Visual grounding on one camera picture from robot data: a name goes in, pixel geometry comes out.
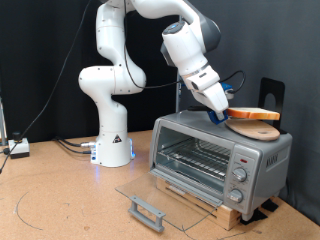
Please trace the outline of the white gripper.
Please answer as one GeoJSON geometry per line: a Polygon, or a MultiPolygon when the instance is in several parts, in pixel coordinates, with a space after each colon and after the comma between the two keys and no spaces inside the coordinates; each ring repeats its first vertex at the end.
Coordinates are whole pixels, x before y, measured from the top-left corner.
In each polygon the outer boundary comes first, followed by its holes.
{"type": "Polygon", "coordinates": [[[182,72],[182,78],[194,98],[214,110],[218,120],[222,121],[227,117],[224,111],[229,107],[227,97],[219,83],[218,73],[209,64],[199,69],[186,69],[182,72]]]}

